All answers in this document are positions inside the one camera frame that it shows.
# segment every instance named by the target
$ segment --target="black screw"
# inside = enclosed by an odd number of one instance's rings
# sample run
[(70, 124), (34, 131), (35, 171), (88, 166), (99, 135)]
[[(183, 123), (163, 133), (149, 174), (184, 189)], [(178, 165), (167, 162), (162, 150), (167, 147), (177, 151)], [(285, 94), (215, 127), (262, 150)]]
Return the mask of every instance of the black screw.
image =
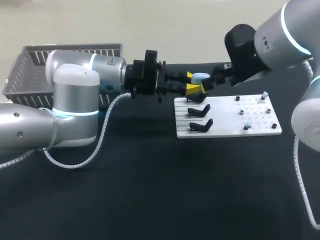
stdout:
[(131, 98), (132, 99), (136, 98), (136, 95), (137, 95), (137, 89), (134, 86), (133, 89), (131, 90)]

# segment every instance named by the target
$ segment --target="white cable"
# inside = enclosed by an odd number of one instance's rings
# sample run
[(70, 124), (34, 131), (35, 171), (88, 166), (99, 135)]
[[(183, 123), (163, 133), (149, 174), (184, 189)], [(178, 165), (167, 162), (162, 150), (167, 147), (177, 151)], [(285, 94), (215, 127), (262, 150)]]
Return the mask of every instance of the white cable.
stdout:
[(52, 158), (52, 156), (49, 154), (49, 152), (44, 148), (43, 149), (43, 152), (45, 154), (45, 156), (49, 159), (50, 162), (52, 162), (54, 165), (57, 165), (61, 168), (64, 168), (64, 169), (78, 169), (78, 168), (81, 168), (85, 165), (87, 165), (88, 163), (90, 163), (92, 161), (92, 159), (94, 159), (94, 157), (97, 155), (100, 147), (101, 147), (101, 144), (102, 144), (102, 141), (104, 139), (104, 136), (105, 136), (105, 132), (106, 132), (106, 128), (107, 128), (107, 124), (108, 124), (108, 120), (109, 120), (109, 116), (110, 116), (110, 113), (113, 109), (113, 107), (115, 106), (115, 104), (122, 98), (128, 98), (130, 97), (131, 94), (130, 93), (123, 93), (119, 96), (117, 96), (110, 104), (106, 114), (105, 114), (105, 117), (104, 117), (104, 122), (103, 122), (103, 125), (102, 125), (102, 130), (101, 130), (101, 135), (100, 135), (100, 138), (99, 138), (99, 141), (95, 147), (95, 150), (93, 151), (92, 155), (87, 159), (85, 160), (84, 162), (82, 163), (79, 163), (79, 164), (76, 164), (76, 165), (66, 165), (66, 164), (63, 164), (63, 163), (60, 163), (56, 160), (54, 160)]
[[(312, 68), (311, 68), (309, 62), (307, 60), (304, 61), (303, 66), (308, 73), (309, 81), (311, 81), (314, 77), (314, 72), (312, 71)], [(311, 208), (311, 205), (310, 205), (310, 202), (308, 199), (308, 195), (307, 195), (307, 192), (305, 189), (304, 181), (302, 179), (302, 175), (300, 172), (299, 160), (298, 160), (298, 148), (299, 148), (299, 139), (297, 138), (297, 136), (295, 136), (294, 137), (294, 144), (293, 144), (293, 161), (294, 161), (294, 168), (295, 168), (296, 177), (299, 182), (299, 186), (301, 189), (302, 197), (304, 200), (306, 212), (308, 213), (310, 223), (316, 230), (320, 230), (320, 224), (316, 223), (316, 220), (315, 220), (315, 217), (312, 212), (312, 208)]]
[(5, 163), (0, 164), (0, 169), (4, 169), (10, 165), (16, 164), (20, 161), (22, 161), (23, 159), (26, 159), (27, 157), (29, 157), (35, 150), (29, 150), (26, 153), (22, 154), (21, 156), (11, 160), (11, 161), (7, 161)]
[(314, 78), (314, 71), (307, 60), (303, 62), (303, 66), (308, 73), (309, 83), (311, 83)]

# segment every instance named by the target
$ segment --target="light blue object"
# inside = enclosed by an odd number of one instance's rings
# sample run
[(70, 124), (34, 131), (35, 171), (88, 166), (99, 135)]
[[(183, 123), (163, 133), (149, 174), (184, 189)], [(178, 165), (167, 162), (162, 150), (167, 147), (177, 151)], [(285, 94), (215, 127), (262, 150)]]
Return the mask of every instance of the light blue object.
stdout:
[(297, 43), (297, 41), (291, 36), (287, 26), (286, 26), (286, 22), (285, 22), (285, 8), (287, 6), (288, 3), (286, 3), (282, 10), (281, 10), (281, 25), (284, 31), (284, 34), (286, 35), (286, 37), (288, 38), (288, 40), (290, 41), (290, 43), (292, 43), (293, 46), (295, 46), (296, 49), (298, 49), (299, 51), (303, 52), (304, 54), (307, 55), (311, 55), (311, 52), (309, 52), (307, 49), (305, 49), (304, 47), (300, 46), (299, 43)]
[(318, 80), (318, 79), (320, 79), (320, 75), (317, 76), (315, 79), (313, 79), (313, 80), (310, 82), (310, 84), (312, 84), (314, 81), (316, 81), (316, 80)]
[(67, 111), (60, 111), (55, 108), (52, 108), (52, 111), (55, 114), (64, 115), (64, 116), (91, 116), (99, 113), (98, 110), (93, 112), (67, 112)]
[(191, 84), (200, 85), (203, 79), (208, 79), (208, 78), (210, 78), (210, 75), (208, 73), (202, 73), (202, 72), (194, 73), (191, 78)]
[(251, 129), (251, 128), (252, 128), (251, 122), (247, 122), (244, 126), (245, 126), (247, 129)]
[(266, 99), (268, 96), (269, 96), (269, 94), (266, 91), (264, 91), (262, 94), (262, 98)]

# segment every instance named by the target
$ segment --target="black table surface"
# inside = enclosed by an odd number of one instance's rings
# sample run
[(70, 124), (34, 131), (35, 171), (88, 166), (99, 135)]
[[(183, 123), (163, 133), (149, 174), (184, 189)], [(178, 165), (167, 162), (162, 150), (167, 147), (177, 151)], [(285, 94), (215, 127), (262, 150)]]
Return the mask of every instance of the black table surface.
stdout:
[[(210, 73), (214, 66), (170, 67)], [(293, 162), (291, 115), (308, 86), (303, 67), (227, 86), (211, 94), (267, 91), (282, 134), (178, 139), (177, 96), (167, 95), (162, 103), (155, 96), (123, 99), (111, 113), (98, 156), (86, 168), (58, 168), (37, 152), (0, 171), (1, 239), (320, 239)], [(62, 163), (76, 164), (94, 148), (51, 152)], [(1, 154), (0, 162), (18, 155)], [(300, 144), (299, 159), (320, 222), (319, 153)]]

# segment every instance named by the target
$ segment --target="black clip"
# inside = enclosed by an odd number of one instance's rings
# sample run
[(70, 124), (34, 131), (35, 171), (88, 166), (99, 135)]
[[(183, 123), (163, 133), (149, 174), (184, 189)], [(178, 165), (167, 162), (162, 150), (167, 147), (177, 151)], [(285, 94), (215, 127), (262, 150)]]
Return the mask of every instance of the black clip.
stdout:
[(202, 111), (194, 108), (188, 108), (188, 114), (189, 116), (192, 115), (192, 116), (204, 118), (209, 112), (210, 108), (211, 108), (210, 104), (207, 104)]
[(206, 125), (201, 125), (195, 122), (190, 122), (189, 126), (191, 131), (195, 130), (195, 131), (200, 131), (203, 133), (206, 133), (209, 131), (209, 129), (211, 128), (211, 126), (214, 124), (214, 121), (212, 120), (212, 118), (209, 119), (209, 121), (206, 123)]

